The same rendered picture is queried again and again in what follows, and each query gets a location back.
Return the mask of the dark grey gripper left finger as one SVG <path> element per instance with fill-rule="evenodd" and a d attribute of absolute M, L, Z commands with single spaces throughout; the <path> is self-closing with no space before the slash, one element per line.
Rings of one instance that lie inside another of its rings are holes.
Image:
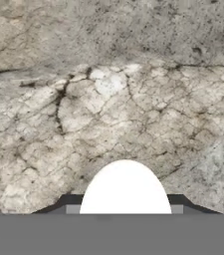
<path fill-rule="evenodd" d="M 82 194 L 64 194 L 59 198 L 57 202 L 37 210 L 37 213 L 79 214 L 82 201 Z"/>

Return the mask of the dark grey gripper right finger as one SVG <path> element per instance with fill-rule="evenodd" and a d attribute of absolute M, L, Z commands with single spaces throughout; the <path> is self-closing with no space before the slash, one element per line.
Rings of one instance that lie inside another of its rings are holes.
<path fill-rule="evenodd" d="M 183 194 L 168 194 L 168 200 L 170 202 L 171 211 L 173 214 L 217 214 L 217 211 L 194 204 Z"/>

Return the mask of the white egg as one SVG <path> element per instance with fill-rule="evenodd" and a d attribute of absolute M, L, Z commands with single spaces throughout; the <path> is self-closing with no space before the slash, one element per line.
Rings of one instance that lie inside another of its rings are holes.
<path fill-rule="evenodd" d="M 157 176 L 130 159 L 103 167 L 90 182 L 81 214 L 170 214 L 167 194 Z"/>

